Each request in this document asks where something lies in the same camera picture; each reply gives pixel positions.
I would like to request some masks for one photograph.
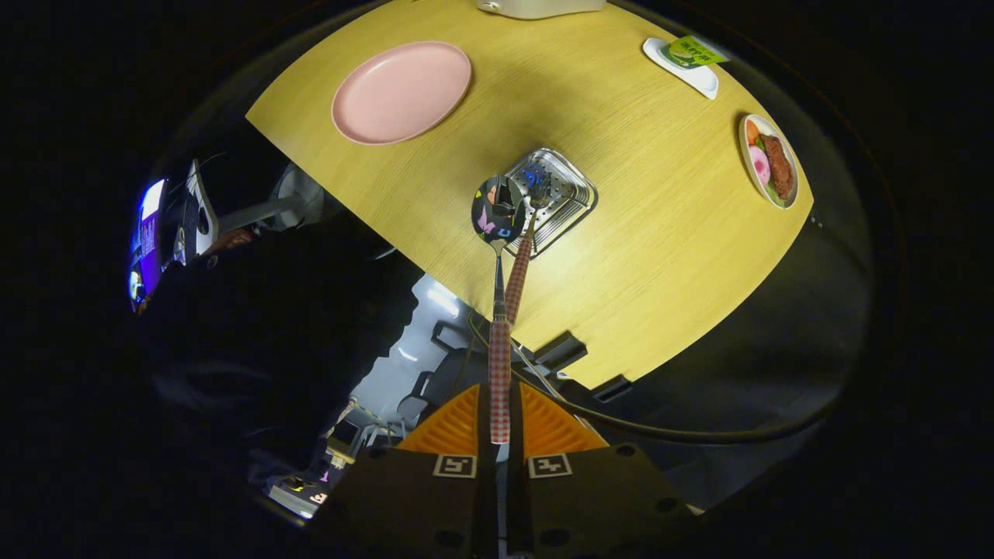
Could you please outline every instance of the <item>green label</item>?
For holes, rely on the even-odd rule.
[[[721,51],[693,35],[677,39],[660,49],[659,52],[670,62],[686,69],[728,61],[728,58]]]

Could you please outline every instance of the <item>meat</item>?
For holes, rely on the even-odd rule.
[[[766,157],[769,159],[769,172],[773,175],[773,190],[780,197],[786,200],[787,194],[794,186],[794,174],[790,171],[790,163],[787,163],[787,156],[783,154],[783,145],[780,138],[761,134],[762,145],[766,148]]]

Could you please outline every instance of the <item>pink plate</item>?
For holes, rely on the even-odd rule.
[[[356,143],[413,138],[452,112],[471,75],[469,57],[448,43],[400,45],[352,71],[331,101],[331,119]]]

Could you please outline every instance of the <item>plate of food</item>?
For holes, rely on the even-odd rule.
[[[786,139],[758,114],[747,114],[739,126],[745,168],[759,193],[786,210],[797,199],[797,163]]]

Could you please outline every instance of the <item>spoon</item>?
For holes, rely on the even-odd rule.
[[[488,178],[476,191],[470,221],[477,236],[497,255],[494,274],[494,312],[490,323],[490,351],[487,380],[490,387],[490,442],[503,445],[511,440],[511,413],[508,392],[511,387],[511,325],[504,300],[504,270],[501,254],[507,244],[521,235],[528,210],[522,204],[521,189],[505,176]]]

